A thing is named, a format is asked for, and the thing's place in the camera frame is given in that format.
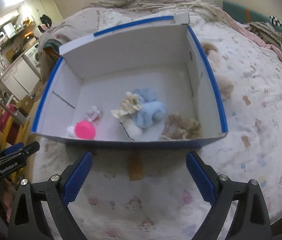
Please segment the white tissue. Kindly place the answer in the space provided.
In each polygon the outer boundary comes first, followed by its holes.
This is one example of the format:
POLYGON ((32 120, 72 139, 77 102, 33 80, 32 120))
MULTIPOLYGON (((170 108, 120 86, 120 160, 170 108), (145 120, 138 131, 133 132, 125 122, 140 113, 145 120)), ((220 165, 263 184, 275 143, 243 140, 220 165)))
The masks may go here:
POLYGON ((66 129, 66 136, 70 138, 76 138, 75 126, 68 126, 66 129))

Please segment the pink rubber toy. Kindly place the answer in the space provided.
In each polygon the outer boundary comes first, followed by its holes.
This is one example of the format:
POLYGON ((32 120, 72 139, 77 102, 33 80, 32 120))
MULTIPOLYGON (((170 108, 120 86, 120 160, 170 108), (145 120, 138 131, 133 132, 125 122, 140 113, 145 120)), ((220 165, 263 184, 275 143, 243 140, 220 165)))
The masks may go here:
POLYGON ((96 135, 95 127, 88 121, 82 120, 74 127, 75 135, 81 139, 94 139, 96 135))

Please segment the tan foam block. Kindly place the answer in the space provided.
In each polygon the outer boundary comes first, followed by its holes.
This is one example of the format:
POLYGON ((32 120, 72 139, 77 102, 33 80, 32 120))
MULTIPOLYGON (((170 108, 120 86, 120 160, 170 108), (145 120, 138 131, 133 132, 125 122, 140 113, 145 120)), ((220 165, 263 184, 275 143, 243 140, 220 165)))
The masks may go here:
POLYGON ((144 178, 143 165, 139 154, 131 154, 128 156, 127 168, 130 181, 141 180, 144 178))

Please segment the cream ruffled scrunchie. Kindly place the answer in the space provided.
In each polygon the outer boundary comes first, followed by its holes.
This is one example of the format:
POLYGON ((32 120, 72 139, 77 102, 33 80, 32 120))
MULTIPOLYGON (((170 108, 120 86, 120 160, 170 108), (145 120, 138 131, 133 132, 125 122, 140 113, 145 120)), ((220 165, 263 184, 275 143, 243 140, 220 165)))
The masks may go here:
POLYGON ((125 99, 120 103, 120 108, 111 111, 111 114, 120 119, 122 116, 134 115, 143 109, 144 98, 136 93, 126 92, 125 99))

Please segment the beige knitted scrunchie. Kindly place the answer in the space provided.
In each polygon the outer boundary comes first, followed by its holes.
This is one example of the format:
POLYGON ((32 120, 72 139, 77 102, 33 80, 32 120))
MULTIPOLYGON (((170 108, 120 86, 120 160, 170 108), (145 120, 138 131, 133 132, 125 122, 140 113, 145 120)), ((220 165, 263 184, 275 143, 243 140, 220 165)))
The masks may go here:
POLYGON ((201 124, 195 118, 183 119, 178 114, 170 114, 165 120, 160 135, 162 140, 190 140, 201 137, 201 124))

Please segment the light blue plush toy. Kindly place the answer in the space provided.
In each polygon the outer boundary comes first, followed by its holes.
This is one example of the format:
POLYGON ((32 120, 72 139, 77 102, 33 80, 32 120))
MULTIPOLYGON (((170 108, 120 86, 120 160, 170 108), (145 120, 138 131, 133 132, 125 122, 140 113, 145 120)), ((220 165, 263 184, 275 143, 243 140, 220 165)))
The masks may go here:
POLYGON ((164 119, 166 106, 159 101, 157 93, 152 88, 137 88, 131 93, 136 93, 144 98, 143 109, 134 115, 122 116, 118 120, 127 136, 137 141, 141 139, 145 129, 164 119))

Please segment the cardboard box on floor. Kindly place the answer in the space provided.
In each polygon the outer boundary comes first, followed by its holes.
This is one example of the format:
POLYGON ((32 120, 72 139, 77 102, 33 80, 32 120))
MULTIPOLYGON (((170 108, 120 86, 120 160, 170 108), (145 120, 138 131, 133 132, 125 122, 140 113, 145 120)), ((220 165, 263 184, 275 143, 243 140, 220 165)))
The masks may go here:
POLYGON ((22 100, 20 100, 16 104, 16 108, 24 115, 27 116, 34 104, 34 100, 29 96, 26 95, 22 100))

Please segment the white kitchen cabinet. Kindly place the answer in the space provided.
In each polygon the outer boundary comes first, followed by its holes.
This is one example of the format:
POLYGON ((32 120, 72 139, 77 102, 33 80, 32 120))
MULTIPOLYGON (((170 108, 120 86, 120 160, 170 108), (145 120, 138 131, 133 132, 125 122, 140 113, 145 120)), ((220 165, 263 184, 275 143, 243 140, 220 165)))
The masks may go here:
POLYGON ((11 64, 0 79, 0 82, 18 100, 30 95, 39 81, 40 78, 22 57, 11 64))

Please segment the clear plastic label bag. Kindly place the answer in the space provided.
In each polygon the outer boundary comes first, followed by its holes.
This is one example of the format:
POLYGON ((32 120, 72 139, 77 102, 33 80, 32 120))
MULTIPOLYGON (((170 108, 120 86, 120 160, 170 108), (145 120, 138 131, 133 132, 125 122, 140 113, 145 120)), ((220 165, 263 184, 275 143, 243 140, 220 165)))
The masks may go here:
POLYGON ((92 106, 85 114, 88 122, 98 122, 102 116, 102 110, 96 106, 92 106))

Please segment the white washing machine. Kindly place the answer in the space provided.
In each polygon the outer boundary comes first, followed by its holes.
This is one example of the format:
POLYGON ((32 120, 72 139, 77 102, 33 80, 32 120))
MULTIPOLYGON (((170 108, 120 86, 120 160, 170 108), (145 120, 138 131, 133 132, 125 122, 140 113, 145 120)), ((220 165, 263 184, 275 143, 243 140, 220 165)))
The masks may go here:
POLYGON ((41 69, 39 63, 39 53, 38 53, 38 42, 30 47, 24 52, 22 58, 29 65, 29 67, 34 71, 34 73, 40 77, 41 69))

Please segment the patterned white bed quilt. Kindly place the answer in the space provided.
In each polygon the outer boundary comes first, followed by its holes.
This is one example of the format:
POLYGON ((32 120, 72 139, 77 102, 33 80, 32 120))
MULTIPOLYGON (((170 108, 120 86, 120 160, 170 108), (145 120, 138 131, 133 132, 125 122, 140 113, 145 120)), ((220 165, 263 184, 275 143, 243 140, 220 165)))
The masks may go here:
MULTIPOLYGON (((191 25, 224 59, 234 91, 225 103, 228 135, 199 150, 236 181, 259 182, 271 222, 282 217, 282 62, 239 23, 191 25)), ((140 151, 144 178, 130 181, 130 151, 96 150, 69 208, 89 239, 191 239, 209 210, 185 165, 186 150, 140 151)))

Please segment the cream fluffy plush blanket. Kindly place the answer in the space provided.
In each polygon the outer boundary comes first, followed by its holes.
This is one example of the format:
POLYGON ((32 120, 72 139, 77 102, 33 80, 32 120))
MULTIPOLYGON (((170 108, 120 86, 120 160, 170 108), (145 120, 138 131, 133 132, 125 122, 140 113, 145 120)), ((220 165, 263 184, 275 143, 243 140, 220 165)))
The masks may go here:
POLYGON ((230 98, 234 91, 235 83, 231 78, 223 74, 225 64, 218 48, 212 42, 201 42, 201 46, 214 73, 221 98, 225 101, 230 98))

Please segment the blue and white cardboard box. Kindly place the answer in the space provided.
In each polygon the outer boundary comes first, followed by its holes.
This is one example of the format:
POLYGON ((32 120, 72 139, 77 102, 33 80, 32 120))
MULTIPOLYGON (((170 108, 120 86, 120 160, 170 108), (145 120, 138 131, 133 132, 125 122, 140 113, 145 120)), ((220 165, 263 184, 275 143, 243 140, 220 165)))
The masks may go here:
POLYGON ((157 16, 108 28, 59 49, 57 61, 39 103, 32 132, 65 144, 97 147, 197 148, 224 138, 227 120, 217 81, 190 26, 188 13, 157 16), (111 111, 126 92, 152 88, 166 106, 201 124, 201 137, 162 140, 162 120, 133 141, 111 111), (66 136, 68 126, 85 120, 96 106, 102 110, 94 139, 66 136))

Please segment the beige crumpled duvet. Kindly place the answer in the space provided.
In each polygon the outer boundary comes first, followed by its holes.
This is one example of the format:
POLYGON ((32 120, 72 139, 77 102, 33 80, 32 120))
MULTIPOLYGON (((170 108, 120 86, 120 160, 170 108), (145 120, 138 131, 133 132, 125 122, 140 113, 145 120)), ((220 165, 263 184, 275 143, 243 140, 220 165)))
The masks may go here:
POLYGON ((91 3, 50 27, 40 37, 38 51, 43 55, 58 55, 59 46, 85 35, 151 16, 183 12, 190 14, 191 25, 195 24, 195 18, 205 23, 231 25, 234 22, 218 5, 202 0, 104 0, 91 3))

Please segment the teal cushion with orange stripe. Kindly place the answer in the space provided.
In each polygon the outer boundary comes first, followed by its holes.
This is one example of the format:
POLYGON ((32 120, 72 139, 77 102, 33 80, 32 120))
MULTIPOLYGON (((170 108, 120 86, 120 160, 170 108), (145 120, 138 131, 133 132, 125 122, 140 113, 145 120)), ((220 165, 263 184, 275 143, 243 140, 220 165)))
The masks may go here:
POLYGON ((282 23, 274 16, 266 16, 260 12, 226 0, 222 2, 222 8, 223 11, 241 24, 250 22, 269 23, 276 31, 282 33, 282 23))

